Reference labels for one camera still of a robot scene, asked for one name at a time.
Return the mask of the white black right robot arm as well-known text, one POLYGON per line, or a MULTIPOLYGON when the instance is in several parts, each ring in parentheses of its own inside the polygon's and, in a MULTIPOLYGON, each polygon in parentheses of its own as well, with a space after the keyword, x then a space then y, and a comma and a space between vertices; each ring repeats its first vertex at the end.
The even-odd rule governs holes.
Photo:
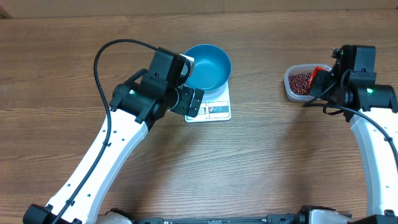
POLYGON ((315 68, 306 108, 343 114, 358 143, 367 190, 366 217, 358 223, 397 223, 397 95, 376 83, 376 48, 343 45, 331 70, 315 68))

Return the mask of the red measuring scoop blue handle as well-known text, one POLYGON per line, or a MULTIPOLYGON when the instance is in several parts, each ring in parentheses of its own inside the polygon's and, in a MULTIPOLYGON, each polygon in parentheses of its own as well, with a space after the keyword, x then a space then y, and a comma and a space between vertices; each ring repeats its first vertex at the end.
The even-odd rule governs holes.
POLYGON ((319 71, 327 71, 325 68, 321 66, 315 67, 314 71, 311 74, 310 81, 308 83, 308 88, 311 89, 312 83, 316 80, 319 71))

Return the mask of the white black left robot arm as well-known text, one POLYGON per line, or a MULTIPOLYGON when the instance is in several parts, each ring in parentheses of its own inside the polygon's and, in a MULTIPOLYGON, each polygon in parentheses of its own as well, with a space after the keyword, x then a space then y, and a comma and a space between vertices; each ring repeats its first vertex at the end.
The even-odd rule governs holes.
POLYGON ((100 132, 65 185, 23 223, 96 223, 103 200, 130 153, 166 111, 195 117, 204 92, 185 85, 193 57, 159 47, 149 68, 118 84, 100 132))

